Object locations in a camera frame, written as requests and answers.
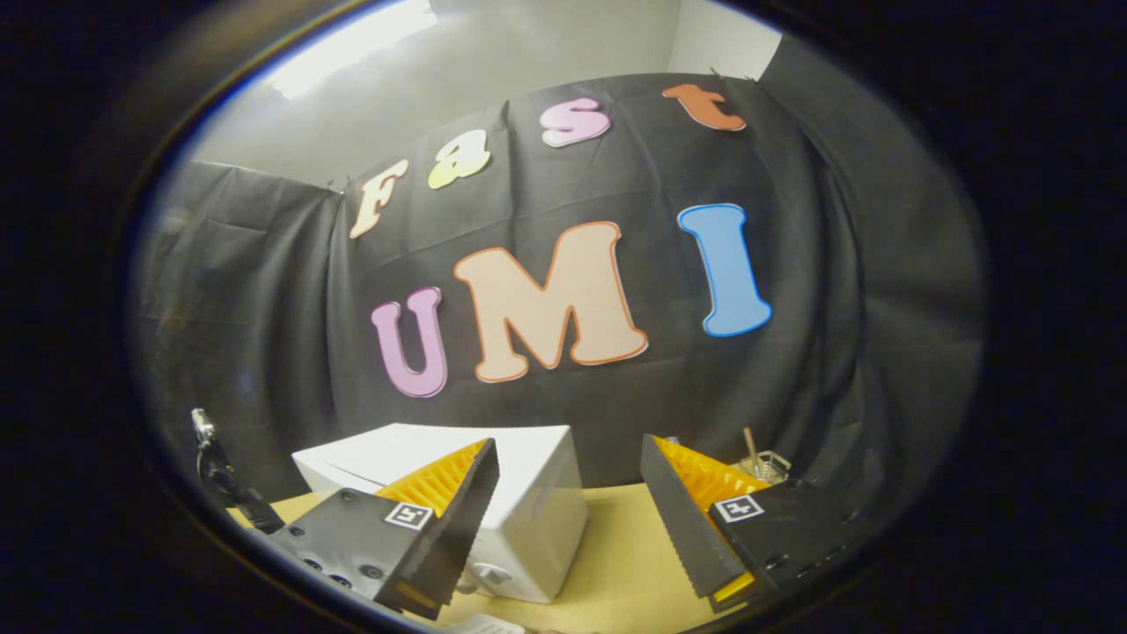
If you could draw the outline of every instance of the yellow ridged gripper pad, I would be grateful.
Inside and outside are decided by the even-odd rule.
[[[662,454],[669,461],[673,471],[681,477],[681,482],[704,517],[708,517],[709,507],[716,502],[771,486],[762,480],[668,440],[655,436],[654,443],[657,443]]]
[[[429,507],[441,518],[485,444],[486,440],[480,440],[459,449],[397,480],[375,494],[397,502]]]

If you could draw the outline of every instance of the letter i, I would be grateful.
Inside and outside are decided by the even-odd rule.
[[[704,332],[730,338],[753,331],[771,319],[771,305],[755,287],[743,226],[744,209],[734,204],[691,206],[677,214],[677,224],[696,238],[708,271],[712,312]]]

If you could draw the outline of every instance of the wooden table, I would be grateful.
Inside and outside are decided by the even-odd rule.
[[[437,622],[445,627],[485,613],[533,631],[566,634],[662,634],[682,632],[738,608],[712,614],[698,599],[645,484],[584,490],[589,518],[564,588],[554,601],[454,593]],[[273,504],[291,523],[317,506],[313,494]],[[242,516],[231,515],[243,526]]]

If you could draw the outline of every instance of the letter m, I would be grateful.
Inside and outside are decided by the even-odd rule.
[[[470,287],[477,312],[481,338],[477,377],[499,383],[529,372],[529,360],[513,352],[509,331],[541,366],[556,368],[573,314],[577,338],[571,359],[576,364],[597,366],[641,355],[649,342],[635,328],[622,293],[614,258],[620,236],[613,222],[568,229],[556,242],[543,286],[503,248],[474,252],[454,265],[454,276]]]

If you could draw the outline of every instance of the black backdrop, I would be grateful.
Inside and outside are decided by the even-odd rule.
[[[232,461],[270,499],[307,490],[290,453],[391,422],[571,426],[586,486],[639,482],[645,432],[735,462],[751,426],[808,480],[858,504],[881,492],[884,510],[902,506],[955,438],[976,378],[975,212],[888,106],[808,51],[782,54],[808,68],[762,83],[647,74],[514,97],[373,153],[343,197],[190,163],[139,265],[154,395],[184,464],[195,453],[194,407],[215,417]],[[747,127],[706,127],[662,96],[686,82],[724,95]],[[543,143],[540,113],[579,97],[600,101],[611,128],[566,148]],[[490,162],[431,189],[434,153],[472,128],[486,130]],[[350,238],[361,185],[401,158],[411,167],[379,224]],[[744,238],[773,310],[734,338],[701,328],[708,278],[676,223],[709,203],[746,211]],[[504,247],[542,283],[558,236],[592,221],[622,231],[618,269],[649,349],[598,367],[532,361],[520,379],[478,381],[473,304],[455,262]],[[443,292],[449,381],[412,399],[390,382],[369,315],[429,285]],[[421,368],[403,313],[406,357]],[[566,349],[574,339],[573,327]]]

